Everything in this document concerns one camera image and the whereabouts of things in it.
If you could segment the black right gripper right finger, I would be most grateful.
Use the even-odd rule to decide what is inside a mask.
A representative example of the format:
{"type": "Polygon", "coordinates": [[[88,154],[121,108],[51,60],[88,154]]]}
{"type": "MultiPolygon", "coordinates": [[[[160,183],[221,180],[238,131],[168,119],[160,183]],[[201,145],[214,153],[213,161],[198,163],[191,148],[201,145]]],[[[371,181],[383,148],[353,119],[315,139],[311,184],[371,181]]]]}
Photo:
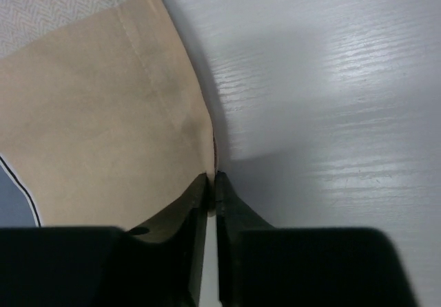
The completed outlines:
{"type": "Polygon", "coordinates": [[[215,179],[223,306],[414,306],[391,240],[365,227],[276,228],[215,179]]]}

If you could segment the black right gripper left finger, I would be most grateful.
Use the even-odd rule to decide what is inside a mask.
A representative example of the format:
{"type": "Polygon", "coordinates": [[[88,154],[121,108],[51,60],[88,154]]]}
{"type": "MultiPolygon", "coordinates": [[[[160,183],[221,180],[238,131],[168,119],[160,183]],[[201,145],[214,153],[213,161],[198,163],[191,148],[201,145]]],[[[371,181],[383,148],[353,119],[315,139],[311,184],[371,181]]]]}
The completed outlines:
{"type": "Polygon", "coordinates": [[[1,230],[2,306],[196,306],[208,179],[130,230],[1,230]]]}

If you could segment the blue beige plaid cloth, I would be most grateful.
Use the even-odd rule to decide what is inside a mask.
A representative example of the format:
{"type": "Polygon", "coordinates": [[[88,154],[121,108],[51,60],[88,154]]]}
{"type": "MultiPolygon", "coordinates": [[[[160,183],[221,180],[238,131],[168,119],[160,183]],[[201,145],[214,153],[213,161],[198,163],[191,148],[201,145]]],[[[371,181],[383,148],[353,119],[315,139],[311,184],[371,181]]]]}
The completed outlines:
{"type": "Polygon", "coordinates": [[[162,0],[1,0],[1,225],[129,229],[214,175],[162,0]]]}

